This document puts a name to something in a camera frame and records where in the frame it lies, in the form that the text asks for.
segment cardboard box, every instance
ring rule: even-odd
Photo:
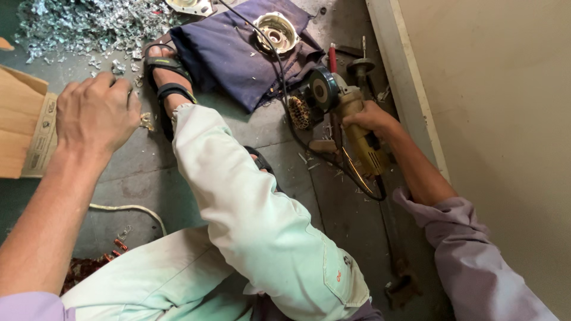
[[[0,177],[42,177],[57,146],[57,95],[47,82],[0,65]]]

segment leg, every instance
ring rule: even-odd
[[[62,297],[77,320],[156,320],[190,313],[232,273],[205,227],[187,228],[135,248]]]
[[[339,320],[366,302],[356,262],[311,226],[299,202],[274,192],[275,177],[258,170],[218,112],[165,107],[174,115],[179,171],[228,264],[295,320]]]

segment sandal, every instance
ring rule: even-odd
[[[244,148],[248,151],[248,153],[250,153],[250,155],[255,155],[258,157],[254,160],[254,163],[256,163],[259,170],[267,170],[268,173],[272,174],[274,177],[276,176],[276,174],[274,174],[274,170],[272,169],[268,161],[265,159],[265,157],[262,154],[260,154],[260,152],[258,152],[255,148],[250,146],[244,146]],[[280,184],[278,184],[277,179],[276,179],[276,190],[278,192],[282,193],[284,192],[280,188]]]
[[[170,82],[158,88],[155,82],[155,78],[152,75],[152,71],[155,70],[155,68],[163,68],[173,71],[188,79],[191,85],[192,85],[192,79],[188,71],[186,71],[186,69],[180,62],[180,59],[167,58],[167,57],[149,57],[148,51],[150,48],[154,46],[168,47],[173,52],[176,52],[176,50],[174,50],[169,45],[165,45],[164,43],[156,43],[154,45],[150,45],[147,48],[147,50],[145,51],[145,59],[144,59],[144,73],[145,75],[147,75],[148,83],[149,85],[151,85],[151,88],[156,93],[156,96],[159,100],[160,124],[163,127],[164,136],[168,139],[169,142],[172,142],[172,140],[174,139],[174,132],[172,130],[171,120],[168,118],[167,112],[164,110],[164,99],[167,98],[167,96],[170,94],[180,94],[186,97],[189,101],[191,101],[194,104],[198,102],[196,101],[196,98],[194,98],[194,95],[190,93],[188,89],[186,89],[184,86],[178,83]]]

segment gray floor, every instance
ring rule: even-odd
[[[369,21],[364,0],[293,0],[311,14],[322,6],[328,9],[308,26],[309,32],[323,48],[331,42],[360,46],[362,35],[368,39],[368,56],[379,68],[373,74],[373,84],[377,91],[387,85],[381,57]],[[0,19],[0,35],[10,39],[18,22],[12,14],[17,0],[3,4]],[[115,53],[103,60],[102,70],[109,70],[111,61],[122,59],[123,54]],[[344,66],[352,60],[338,55],[340,74]],[[81,81],[96,71],[87,65],[87,57],[68,57],[63,63],[48,66],[38,59],[27,65],[26,54],[21,48],[12,52],[0,51],[0,63],[50,82],[49,90],[60,93],[69,81]],[[127,71],[127,78],[133,74]],[[140,89],[143,112],[156,114],[154,94],[146,85]],[[357,193],[355,185],[337,171],[317,159],[320,166],[308,170],[297,155],[303,150],[293,141],[286,124],[280,103],[261,107],[252,115],[247,115],[232,100],[218,93],[198,94],[203,105],[217,109],[225,118],[237,140],[243,145],[258,148],[272,164],[281,187],[291,197],[299,200],[312,214],[312,223],[324,231],[341,248],[350,252],[357,260],[371,289],[373,303],[382,310],[387,320],[450,320],[453,312],[443,292],[438,278],[433,254],[434,250],[425,241],[423,230],[419,229],[410,215],[392,201],[382,205],[383,210],[395,211],[399,230],[403,236],[405,250],[411,266],[420,279],[424,291],[415,297],[404,309],[391,311],[384,295],[384,287],[394,281],[391,275],[387,240],[384,233],[381,206]],[[392,101],[386,106],[392,111]],[[311,133],[305,133],[309,140]],[[323,128],[314,130],[313,136],[321,138]],[[389,192],[404,184],[396,165],[384,175]],[[22,213],[31,197],[38,180],[0,179],[0,241],[4,240]],[[101,205],[120,206],[138,204],[156,211],[164,220],[168,232],[185,227],[205,224],[198,214],[196,202],[184,179],[176,169],[176,159],[171,147],[160,129],[157,133],[139,128],[129,141],[115,153],[106,171],[101,176],[93,202]],[[108,213],[90,210],[82,226],[75,246],[74,256],[96,257],[114,249],[112,244],[118,233],[127,225],[133,226],[126,244],[130,247],[146,244],[161,236],[160,227],[146,214],[136,211]]]

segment purple shirt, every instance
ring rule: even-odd
[[[404,188],[397,188],[393,197],[426,229],[457,320],[557,320],[488,240],[488,229],[477,222],[471,202],[455,197],[424,206],[411,201]],[[27,292],[0,298],[0,319],[75,320],[75,309],[66,310],[54,294]],[[382,316],[367,302],[351,320],[382,320]]]

